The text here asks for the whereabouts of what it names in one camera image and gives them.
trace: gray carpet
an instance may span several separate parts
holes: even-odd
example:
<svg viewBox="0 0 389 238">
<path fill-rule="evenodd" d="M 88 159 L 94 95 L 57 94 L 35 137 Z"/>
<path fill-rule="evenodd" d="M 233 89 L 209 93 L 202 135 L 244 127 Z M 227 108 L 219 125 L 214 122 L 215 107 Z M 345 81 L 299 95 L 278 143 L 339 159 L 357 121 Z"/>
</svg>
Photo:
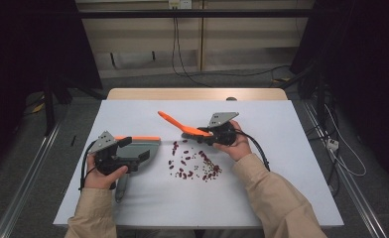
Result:
<svg viewBox="0 0 389 238">
<path fill-rule="evenodd" d="M 264 71 L 264 69 L 233 70 L 225 73 L 255 73 L 261 71 Z M 273 76 L 271 73 L 265 73 L 242 77 L 209 74 L 194 76 L 193 79 L 212 87 L 268 87 L 271 84 L 271 77 L 291 76 L 285 68 L 277 69 L 273 74 Z M 103 84 L 105 88 L 98 90 L 98 92 L 105 94 L 113 87 L 200 87 L 200 85 L 193 83 L 186 77 L 174 74 L 104 79 Z M 71 105 L 56 105 L 57 115 L 66 112 L 65 119 L 27 202 L 16 221 L 11 237 L 63 237 L 65 235 L 65 229 L 54 226 L 53 221 L 100 105 L 99 101 L 78 90 L 71 89 L 70 92 L 74 96 Z M 313 124 L 306 113 L 303 102 L 298 98 L 296 87 L 290 87 L 287 90 L 287 95 L 293 100 L 304 129 L 312 128 Z M 341 113 L 341 108 L 338 108 L 336 112 L 339 116 L 339 129 L 342 136 L 367 167 L 367 175 L 363 178 L 355 178 L 355 180 L 373 207 L 389 237 L 389 176 L 380 168 L 370 148 L 360 144 L 357 140 L 357 135 L 347 118 Z M 0 164 L 0 219 L 37 154 L 44 138 L 45 125 L 44 111 L 24 116 L 16 132 L 14 142 L 6 150 L 4 159 Z M 311 146 L 324 175 L 328 177 L 331 163 L 322 142 L 313 140 Z M 344 145 L 341 144 L 340 147 L 340 153 L 350 169 L 359 172 L 361 165 L 355 157 Z M 337 183 L 336 176 L 333 177 L 330 184 L 333 187 L 340 186 L 335 202 L 345 225 L 326 229 L 324 232 L 327 236 L 371 237 L 361 219 L 361 215 L 351 202 L 344 185 Z M 132 237 L 133 231 L 120 230 L 119 236 Z"/>
</svg>

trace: hand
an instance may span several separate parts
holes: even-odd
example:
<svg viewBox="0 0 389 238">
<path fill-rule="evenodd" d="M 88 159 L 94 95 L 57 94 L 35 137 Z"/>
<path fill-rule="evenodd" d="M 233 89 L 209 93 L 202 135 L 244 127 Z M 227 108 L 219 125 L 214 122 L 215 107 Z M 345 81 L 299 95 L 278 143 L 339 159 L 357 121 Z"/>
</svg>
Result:
<svg viewBox="0 0 389 238">
<path fill-rule="evenodd" d="M 86 158 L 86 170 L 89 172 L 93 168 L 95 168 L 95 154 L 89 154 Z M 95 169 L 86 176 L 85 187 L 109 189 L 112 183 L 126 174 L 127 170 L 128 168 L 126 166 L 120 167 L 115 172 L 105 176 L 99 170 Z"/>
<path fill-rule="evenodd" d="M 231 120 L 230 123 L 234 126 L 235 130 L 241 131 L 241 127 L 236 121 Z M 217 143 L 213 143 L 213 146 L 219 151 L 228 154 L 234 161 L 239 161 L 241 158 L 252 153 L 248 144 L 248 138 L 239 134 L 237 134 L 235 142 L 231 146 L 224 146 Z"/>
</svg>

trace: table surface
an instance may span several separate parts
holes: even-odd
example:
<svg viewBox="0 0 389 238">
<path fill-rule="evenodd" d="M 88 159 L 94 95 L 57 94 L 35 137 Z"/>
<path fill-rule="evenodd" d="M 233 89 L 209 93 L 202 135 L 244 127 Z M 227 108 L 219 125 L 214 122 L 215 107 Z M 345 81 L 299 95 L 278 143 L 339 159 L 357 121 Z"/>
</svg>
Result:
<svg viewBox="0 0 389 238">
<path fill-rule="evenodd" d="M 122 99 L 119 91 L 126 94 L 126 101 L 113 100 Z M 148 91 L 150 94 L 150 101 L 130 100 L 129 97 L 132 94 L 140 99 L 144 91 Z M 218 153 L 212 148 L 201 147 L 196 143 L 182 145 L 179 151 L 182 153 L 183 147 L 187 147 L 187 150 L 191 151 L 192 154 L 198 150 L 204 150 L 206 154 L 219 162 L 224 173 L 219 179 L 211 180 L 209 183 L 204 182 L 201 178 L 182 180 L 168 171 L 168 167 L 164 169 L 164 165 L 168 164 L 169 158 L 171 158 L 173 142 L 180 142 L 182 139 L 179 130 L 158 116 L 156 112 L 160 108 L 181 120 L 182 123 L 187 122 L 188 125 L 192 126 L 200 126 L 199 124 L 204 122 L 205 117 L 210 118 L 212 112 L 216 112 L 218 109 L 239 111 L 240 116 L 235 119 L 244 125 L 243 129 L 254 133 L 255 139 L 260 144 L 266 145 L 264 151 L 268 160 L 271 161 L 271 169 L 288 179 L 309 199 L 314 206 L 320 224 L 322 226 L 343 224 L 294 107 L 287 100 L 285 93 L 280 89 L 252 89 L 251 93 L 249 91 L 246 88 L 223 88 L 222 90 L 220 88 L 127 88 L 125 90 L 111 90 L 108 100 L 103 101 L 101 105 L 87 145 L 96 139 L 102 130 L 108 130 L 113 135 L 123 131 L 129 133 L 128 135 L 153 133 L 162 138 L 162 145 L 156 160 L 150 162 L 150 166 L 146 170 L 129 179 L 130 184 L 123 202 L 114 204 L 114 215 L 118 225 L 136 228 L 202 227 L 206 229 L 260 226 L 260 221 L 249 207 L 242 184 L 230 170 L 233 162 L 228 160 L 223 153 Z M 218 101 L 210 101 L 208 106 L 204 107 L 202 101 L 193 101 L 193 97 L 196 95 L 197 99 L 200 100 Z M 247 101 L 222 101 L 228 96 Z M 161 100 L 170 99 L 170 97 L 182 99 Z M 272 98 L 270 100 L 273 101 L 264 101 L 267 99 L 261 98 Z M 263 125 L 257 127 L 257 122 L 263 123 Z M 288 148 L 283 146 L 286 143 L 291 143 L 291 146 Z M 78 175 L 79 166 L 76 167 L 64 202 L 55 220 L 57 225 L 66 225 L 66 220 L 72 216 L 79 196 L 75 189 L 78 184 Z"/>
</svg>

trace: beige sleeve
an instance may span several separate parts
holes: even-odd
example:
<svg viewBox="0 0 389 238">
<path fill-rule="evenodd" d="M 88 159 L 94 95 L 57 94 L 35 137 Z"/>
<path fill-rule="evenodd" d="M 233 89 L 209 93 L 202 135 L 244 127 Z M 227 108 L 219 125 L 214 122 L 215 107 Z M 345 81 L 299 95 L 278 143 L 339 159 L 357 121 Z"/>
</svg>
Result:
<svg viewBox="0 0 389 238">
<path fill-rule="evenodd" d="M 233 170 L 245 184 L 266 238 L 325 237 L 309 201 L 286 179 L 268 172 L 256 155 L 245 156 Z"/>
<path fill-rule="evenodd" d="M 65 237 L 117 237 L 111 202 L 111 190 L 84 188 Z"/>
</svg>

